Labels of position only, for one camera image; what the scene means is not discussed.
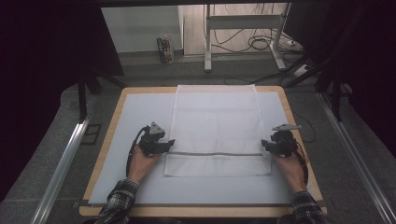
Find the black device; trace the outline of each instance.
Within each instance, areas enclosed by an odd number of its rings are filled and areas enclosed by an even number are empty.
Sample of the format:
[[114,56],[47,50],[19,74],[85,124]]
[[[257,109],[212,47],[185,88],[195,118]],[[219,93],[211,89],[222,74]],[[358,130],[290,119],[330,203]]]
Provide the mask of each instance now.
[[131,149],[128,153],[128,161],[126,163],[126,175],[129,174],[129,167],[132,156],[134,155],[134,148],[136,147],[137,139],[142,132],[145,133],[140,138],[138,145],[142,148],[142,151],[146,156],[168,152],[170,147],[175,143],[175,139],[170,140],[167,143],[159,143],[158,141],[165,136],[165,131],[154,121],[151,122],[151,126],[146,126],[139,131],[136,139],[132,143]]
[[291,156],[291,154],[296,155],[300,161],[300,164],[303,167],[304,183],[307,184],[308,168],[306,167],[304,153],[302,156],[298,152],[299,144],[294,138],[293,133],[290,131],[293,129],[300,129],[300,128],[301,126],[290,125],[290,124],[282,124],[280,126],[277,126],[273,128],[273,131],[277,131],[277,132],[271,135],[271,141],[273,142],[271,143],[262,139],[262,146],[265,147],[265,150],[286,158]]

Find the person's left hand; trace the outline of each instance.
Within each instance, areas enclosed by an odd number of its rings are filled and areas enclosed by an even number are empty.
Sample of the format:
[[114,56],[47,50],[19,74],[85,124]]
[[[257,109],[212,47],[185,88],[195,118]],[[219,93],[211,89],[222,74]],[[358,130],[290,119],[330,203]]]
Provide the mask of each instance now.
[[140,183],[160,157],[161,154],[148,157],[139,146],[136,146],[129,166],[128,179]]

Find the dark curtain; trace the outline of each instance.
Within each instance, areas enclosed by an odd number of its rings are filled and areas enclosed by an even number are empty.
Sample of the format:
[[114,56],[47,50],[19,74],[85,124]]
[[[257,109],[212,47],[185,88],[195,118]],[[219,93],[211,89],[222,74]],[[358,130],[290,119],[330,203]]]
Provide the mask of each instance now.
[[3,201],[52,123],[62,92],[82,74],[96,76],[93,68],[123,73],[99,7],[3,1],[0,34]]
[[350,104],[396,157],[396,5],[373,1],[340,60]]

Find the wooden frame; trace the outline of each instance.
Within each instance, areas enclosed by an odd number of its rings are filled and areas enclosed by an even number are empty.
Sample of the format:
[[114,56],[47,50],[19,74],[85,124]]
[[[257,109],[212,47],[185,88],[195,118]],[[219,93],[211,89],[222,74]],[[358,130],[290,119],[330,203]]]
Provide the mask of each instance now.
[[[106,137],[104,143],[102,144],[101,151],[99,153],[98,159],[96,161],[95,167],[92,171],[92,176],[90,182],[86,188],[83,200],[88,201],[91,197],[93,187],[102,171],[102,167],[105,162],[107,152],[110,148],[111,140],[117,123],[120,118],[120,113],[122,111],[123,104],[128,94],[136,93],[172,93],[176,92],[177,87],[146,87],[146,88],[125,88],[120,96],[119,102],[117,103],[116,109],[114,111],[112,120],[107,129]],[[295,124],[293,115],[290,110],[289,102],[286,98],[286,94],[281,87],[278,86],[257,86],[257,91],[276,91],[279,94],[280,101],[285,110],[285,114],[289,124]],[[292,131],[296,140],[300,143],[303,148],[306,159],[308,160],[308,173],[309,180],[308,185],[311,188],[311,194],[317,202],[323,200],[320,193],[317,180],[313,173],[312,167],[309,163],[308,155],[305,152],[304,144],[302,142],[301,136],[298,130]],[[101,206],[89,206],[82,205],[79,208],[79,212],[82,216],[97,216],[102,209]],[[327,213],[325,206],[321,206],[321,209]],[[279,207],[268,207],[268,206],[135,206],[131,213],[131,217],[281,217],[286,214],[291,213],[291,207],[289,206],[279,206]]]

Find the metal rail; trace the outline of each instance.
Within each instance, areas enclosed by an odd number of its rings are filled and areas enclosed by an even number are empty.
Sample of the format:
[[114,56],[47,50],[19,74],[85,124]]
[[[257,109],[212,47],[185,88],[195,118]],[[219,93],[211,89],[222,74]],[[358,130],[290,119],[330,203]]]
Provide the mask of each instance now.
[[46,223],[47,218],[50,215],[52,206],[58,196],[59,190],[64,183],[64,179],[66,178],[73,158],[76,155],[76,151],[78,149],[79,143],[81,142],[82,136],[84,135],[84,132],[87,129],[88,124],[90,123],[93,106],[96,103],[96,99],[97,96],[95,95],[92,95],[90,97],[87,106],[87,117],[85,118],[85,120],[83,120],[82,123],[77,124],[75,130],[73,131],[69,143],[64,150],[64,154],[62,155],[61,160],[59,161],[58,166],[56,167],[56,170],[52,175],[46,191],[44,192],[43,198],[41,199],[40,204],[35,210],[35,214],[33,215],[33,218],[30,222],[31,224]]
[[318,93],[318,98],[322,102],[323,108],[325,109],[332,126],[340,138],[347,155],[352,161],[352,164],[355,166],[355,169],[358,172],[364,187],[366,187],[367,191],[369,192],[379,214],[384,219],[385,223],[396,223],[395,213],[393,212],[387,197],[361,158],[361,154],[353,144],[353,141],[350,139],[343,123],[339,122],[333,114],[331,110],[331,102],[327,95],[325,93]]

